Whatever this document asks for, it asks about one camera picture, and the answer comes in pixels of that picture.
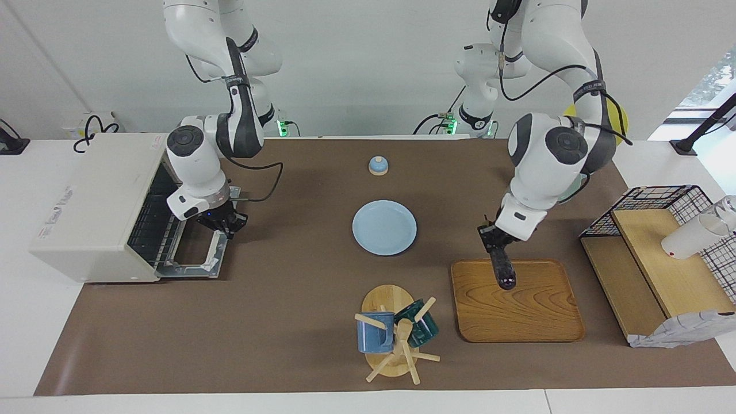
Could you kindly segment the blue mug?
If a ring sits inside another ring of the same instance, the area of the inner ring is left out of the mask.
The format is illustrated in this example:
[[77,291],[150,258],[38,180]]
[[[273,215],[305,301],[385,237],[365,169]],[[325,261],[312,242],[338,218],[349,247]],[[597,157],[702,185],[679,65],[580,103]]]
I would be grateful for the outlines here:
[[354,317],[357,322],[358,351],[364,354],[386,354],[393,350],[393,312],[362,312]]

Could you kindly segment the wooden step shelf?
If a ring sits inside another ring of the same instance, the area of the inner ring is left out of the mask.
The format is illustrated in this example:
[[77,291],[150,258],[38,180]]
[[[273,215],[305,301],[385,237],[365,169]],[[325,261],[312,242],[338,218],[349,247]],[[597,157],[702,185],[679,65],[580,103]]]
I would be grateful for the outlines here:
[[704,259],[662,249],[679,225],[669,210],[615,210],[609,219],[609,233],[580,240],[629,346],[674,348],[736,332],[736,304]]

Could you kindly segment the pale green plate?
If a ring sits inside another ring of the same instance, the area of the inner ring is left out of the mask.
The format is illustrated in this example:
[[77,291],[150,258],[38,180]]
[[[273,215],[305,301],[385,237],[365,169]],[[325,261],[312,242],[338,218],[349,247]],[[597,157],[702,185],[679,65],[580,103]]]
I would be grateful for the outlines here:
[[579,173],[573,183],[568,186],[565,192],[559,196],[558,204],[563,205],[570,202],[575,196],[577,196],[583,189],[586,188],[589,181],[591,180],[592,173]]

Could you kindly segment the dark purple eggplant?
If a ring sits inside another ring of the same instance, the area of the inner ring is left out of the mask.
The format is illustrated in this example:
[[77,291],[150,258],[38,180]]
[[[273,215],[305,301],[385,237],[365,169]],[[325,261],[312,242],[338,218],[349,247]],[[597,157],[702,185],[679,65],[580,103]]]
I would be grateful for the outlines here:
[[495,280],[500,288],[510,290],[517,286],[517,274],[504,247],[492,247],[489,252]]

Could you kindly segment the glass oven door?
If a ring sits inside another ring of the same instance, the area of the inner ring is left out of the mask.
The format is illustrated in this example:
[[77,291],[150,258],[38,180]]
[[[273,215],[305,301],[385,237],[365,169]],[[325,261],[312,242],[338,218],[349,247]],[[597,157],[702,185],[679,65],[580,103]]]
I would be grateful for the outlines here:
[[228,239],[220,231],[213,232],[209,242],[207,256],[200,264],[181,264],[175,260],[175,254],[181,245],[186,222],[172,217],[166,221],[166,227],[160,244],[154,248],[152,259],[146,259],[154,270],[154,276],[162,278],[218,278],[223,265],[223,257]]

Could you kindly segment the white toaster oven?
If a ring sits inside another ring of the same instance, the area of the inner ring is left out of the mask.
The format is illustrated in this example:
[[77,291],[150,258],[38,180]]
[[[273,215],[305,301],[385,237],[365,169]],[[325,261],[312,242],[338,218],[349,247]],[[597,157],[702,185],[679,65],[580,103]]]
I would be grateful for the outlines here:
[[100,133],[29,246],[79,283],[155,282],[153,268],[127,245],[158,165],[179,186],[165,133]]

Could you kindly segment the clear glass cup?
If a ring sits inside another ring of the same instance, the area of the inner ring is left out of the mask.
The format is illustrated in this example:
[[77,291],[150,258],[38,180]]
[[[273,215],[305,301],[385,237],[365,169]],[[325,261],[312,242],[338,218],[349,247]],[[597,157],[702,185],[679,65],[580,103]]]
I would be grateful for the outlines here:
[[736,232],[736,195],[724,196],[711,210],[720,232]]

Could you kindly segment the white cup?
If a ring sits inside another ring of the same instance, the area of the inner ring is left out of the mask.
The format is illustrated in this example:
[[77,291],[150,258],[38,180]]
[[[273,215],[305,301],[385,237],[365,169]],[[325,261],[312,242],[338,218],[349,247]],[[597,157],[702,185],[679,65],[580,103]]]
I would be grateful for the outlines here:
[[730,223],[715,215],[701,214],[666,236],[661,241],[661,247],[668,256],[684,260],[714,246],[732,234],[734,229],[736,222]]

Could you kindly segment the wooden mug tree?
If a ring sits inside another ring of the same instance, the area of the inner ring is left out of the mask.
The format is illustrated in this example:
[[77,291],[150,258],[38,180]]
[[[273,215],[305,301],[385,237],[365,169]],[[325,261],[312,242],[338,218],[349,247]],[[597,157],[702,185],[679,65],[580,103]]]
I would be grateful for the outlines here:
[[[359,313],[387,311],[395,314],[414,301],[416,300],[400,286],[379,285],[366,294]],[[416,320],[420,320],[431,309],[435,301],[434,298],[425,301],[425,306],[416,316]],[[364,354],[361,352],[371,368],[370,374],[366,377],[366,382],[373,382],[379,375],[397,378],[408,374],[414,385],[420,385],[420,374],[416,368],[418,361],[440,362],[441,357],[436,354],[427,354],[421,351],[421,347],[412,348],[408,345],[408,337],[412,332],[412,322],[410,320],[402,319],[398,324],[393,322],[393,328],[394,343],[392,351],[386,354]]]

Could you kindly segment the light blue plate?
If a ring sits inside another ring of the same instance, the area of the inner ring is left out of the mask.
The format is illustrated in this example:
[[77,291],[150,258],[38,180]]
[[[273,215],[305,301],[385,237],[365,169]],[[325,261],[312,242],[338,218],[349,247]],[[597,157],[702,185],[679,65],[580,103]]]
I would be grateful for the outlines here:
[[351,223],[355,241],[376,256],[396,256],[415,243],[415,215],[394,200],[373,200],[355,212]]

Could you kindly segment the brown table mat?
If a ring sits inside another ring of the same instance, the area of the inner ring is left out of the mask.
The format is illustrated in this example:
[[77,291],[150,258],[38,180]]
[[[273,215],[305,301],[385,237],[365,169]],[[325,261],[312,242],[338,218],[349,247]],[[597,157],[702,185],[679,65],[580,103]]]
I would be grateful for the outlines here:
[[[388,160],[375,176],[374,156]],[[573,343],[473,344],[458,335],[450,265],[487,259],[476,228],[512,178],[503,140],[271,140],[284,162],[274,195],[248,204],[219,279],[85,285],[35,393],[334,392],[410,389],[408,375],[366,382],[353,315],[378,285],[436,298],[439,335],[423,348],[420,390],[736,385],[714,340],[631,348],[578,242],[623,194],[610,164],[550,212],[513,258],[562,262],[586,335]],[[412,247],[376,256],[353,238],[355,212],[394,200],[415,216]]]

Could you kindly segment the yellow plate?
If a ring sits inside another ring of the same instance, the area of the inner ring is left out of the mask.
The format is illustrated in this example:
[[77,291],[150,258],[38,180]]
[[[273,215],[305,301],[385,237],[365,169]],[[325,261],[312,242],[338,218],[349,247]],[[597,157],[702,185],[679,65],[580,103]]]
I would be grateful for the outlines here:
[[[608,128],[611,131],[615,131],[613,134],[615,136],[616,140],[616,146],[621,145],[623,140],[623,135],[627,134],[628,131],[628,115],[623,108],[620,108],[621,111],[619,113],[618,107],[615,105],[612,100],[603,97],[604,99],[602,101],[605,102],[605,114],[609,116],[609,126],[604,125],[604,129]],[[563,111],[563,116],[577,116],[575,105],[570,105],[565,111]],[[593,128],[592,126],[586,126],[584,128],[584,137],[589,138],[592,137],[592,134],[596,135],[599,134],[601,131],[600,129]]]

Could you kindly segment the black angled stand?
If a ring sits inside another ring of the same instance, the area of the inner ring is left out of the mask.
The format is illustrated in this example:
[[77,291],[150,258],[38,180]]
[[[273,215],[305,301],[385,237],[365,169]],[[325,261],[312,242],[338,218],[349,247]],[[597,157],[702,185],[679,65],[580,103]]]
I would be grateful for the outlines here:
[[701,125],[697,126],[694,131],[685,139],[682,140],[670,140],[669,144],[673,147],[674,151],[681,156],[696,156],[697,153],[693,149],[697,140],[702,138],[710,132],[710,129],[719,123],[725,115],[728,115],[731,111],[736,108],[736,92],[728,97],[728,99],[720,105],[720,107],[712,114],[709,118],[704,120]]

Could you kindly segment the wooden serving tray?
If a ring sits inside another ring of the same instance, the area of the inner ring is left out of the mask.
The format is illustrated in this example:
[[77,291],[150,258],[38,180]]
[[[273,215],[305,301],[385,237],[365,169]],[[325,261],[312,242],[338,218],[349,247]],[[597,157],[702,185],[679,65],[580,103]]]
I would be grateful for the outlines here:
[[488,259],[450,265],[458,333],[469,343],[571,343],[586,330],[563,264],[513,260],[517,286],[497,285]]

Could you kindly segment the dark green mug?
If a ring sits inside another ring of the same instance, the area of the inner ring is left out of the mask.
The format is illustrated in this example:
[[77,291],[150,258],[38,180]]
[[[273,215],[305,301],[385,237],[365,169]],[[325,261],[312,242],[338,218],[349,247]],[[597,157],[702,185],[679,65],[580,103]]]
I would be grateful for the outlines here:
[[439,327],[434,322],[430,312],[426,312],[420,320],[416,320],[416,316],[424,306],[425,301],[420,298],[394,314],[394,323],[396,324],[402,319],[408,319],[412,322],[412,332],[408,337],[408,345],[412,348],[426,345],[439,333]]

